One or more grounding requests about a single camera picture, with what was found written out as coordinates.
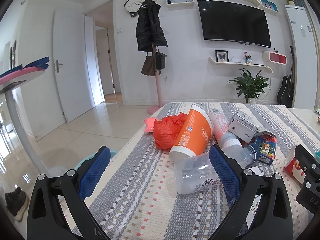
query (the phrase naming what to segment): black guitar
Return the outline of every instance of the black guitar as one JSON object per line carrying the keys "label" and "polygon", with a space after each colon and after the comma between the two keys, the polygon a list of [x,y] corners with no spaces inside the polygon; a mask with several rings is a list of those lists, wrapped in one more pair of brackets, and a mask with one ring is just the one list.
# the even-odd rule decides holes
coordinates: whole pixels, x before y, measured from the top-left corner
{"label": "black guitar", "polygon": [[293,69],[294,69],[294,53],[293,53],[292,46],[290,46],[290,50],[292,54],[291,75],[283,77],[282,85],[277,96],[278,104],[285,105],[288,108],[292,107],[293,93],[294,93],[294,83],[292,82]]}

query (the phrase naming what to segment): metal screw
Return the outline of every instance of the metal screw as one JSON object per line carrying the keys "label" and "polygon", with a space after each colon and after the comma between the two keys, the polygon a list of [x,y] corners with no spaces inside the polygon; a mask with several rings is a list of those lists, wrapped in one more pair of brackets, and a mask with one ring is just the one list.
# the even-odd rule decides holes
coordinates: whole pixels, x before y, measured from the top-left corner
{"label": "metal screw", "polygon": [[68,175],[69,177],[72,177],[75,173],[76,173],[75,170],[68,170],[68,171],[67,171],[67,175]]}
{"label": "metal screw", "polygon": [[279,173],[275,173],[275,178],[276,179],[281,179],[281,175]]}
{"label": "metal screw", "polygon": [[43,180],[43,179],[44,179],[44,174],[40,174],[40,175],[38,176],[38,179],[39,179],[39,180]]}
{"label": "metal screw", "polygon": [[244,170],[244,174],[247,176],[251,176],[252,175],[252,170],[246,169]]}

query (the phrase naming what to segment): door handle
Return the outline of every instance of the door handle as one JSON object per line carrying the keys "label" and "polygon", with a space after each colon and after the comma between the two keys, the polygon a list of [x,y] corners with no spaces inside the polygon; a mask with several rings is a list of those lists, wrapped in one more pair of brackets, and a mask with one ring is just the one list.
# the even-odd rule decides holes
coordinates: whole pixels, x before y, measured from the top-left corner
{"label": "door handle", "polygon": [[57,73],[59,73],[59,72],[60,72],[60,70],[59,70],[59,65],[63,65],[63,64],[62,64],[62,63],[59,63],[59,61],[58,61],[58,60],[56,60]]}

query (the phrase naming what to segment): red and white box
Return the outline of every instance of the red and white box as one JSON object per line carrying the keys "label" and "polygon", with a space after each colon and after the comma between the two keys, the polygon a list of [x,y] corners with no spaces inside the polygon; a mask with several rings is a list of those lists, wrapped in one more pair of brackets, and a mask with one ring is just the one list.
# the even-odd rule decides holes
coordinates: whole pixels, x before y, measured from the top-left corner
{"label": "red and white box", "polygon": [[285,159],[284,167],[290,175],[294,176],[301,184],[303,184],[306,175],[300,167],[300,163],[294,154],[296,147],[297,145],[293,146],[290,150],[287,158]]}

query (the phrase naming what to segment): striped tablecloth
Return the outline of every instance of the striped tablecloth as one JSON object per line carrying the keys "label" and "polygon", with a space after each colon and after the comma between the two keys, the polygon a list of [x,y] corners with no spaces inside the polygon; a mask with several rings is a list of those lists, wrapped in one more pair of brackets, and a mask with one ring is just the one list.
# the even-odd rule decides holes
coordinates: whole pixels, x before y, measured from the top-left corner
{"label": "striped tablecloth", "polygon": [[[297,144],[320,150],[320,136],[285,106],[198,102],[208,111],[220,109],[228,120],[239,109],[277,135],[276,159],[271,166],[255,163],[264,176],[279,172],[290,199],[293,239],[312,214],[295,200],[300,184],[284,170],[289,150]],[[161,119],[188,113],[191,103],[170,103],[154,116]],[[168,152],[156,148],[152,133],[142,127],[111,160],[91,197],[85,199],[92,215],[111,239],[207,239],[229,211],[222,184],[189,195],[177,193]],[[205,152],[214,144],[211,140]],[[80,234],[69,211],[65,216]]]}

